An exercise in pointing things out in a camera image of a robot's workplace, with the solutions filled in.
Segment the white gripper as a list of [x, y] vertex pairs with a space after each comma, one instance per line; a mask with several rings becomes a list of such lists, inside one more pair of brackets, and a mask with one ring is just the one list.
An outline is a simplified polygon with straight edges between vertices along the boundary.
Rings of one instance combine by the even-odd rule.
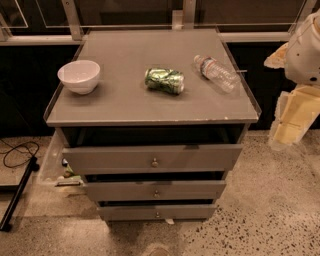
[[[268, 68], [285, 67], [288, 43], [266, 58]], [[320, 87], [298, 84], [291, 92], [283, 91], [276, 104], [275, 120], [269, 132], [269, 146], [281, 151], [297, 144], [320, 115]]]

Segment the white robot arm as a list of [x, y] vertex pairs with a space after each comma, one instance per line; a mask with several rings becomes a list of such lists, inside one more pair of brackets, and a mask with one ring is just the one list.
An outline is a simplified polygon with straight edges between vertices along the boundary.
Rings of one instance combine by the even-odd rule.
[[280, 94], [270, 128], [269, 145], [281, 151], [297, 144], [320, 115], [320, 10], [310, 14], [264, 65], [283, 68], [296, 84]]

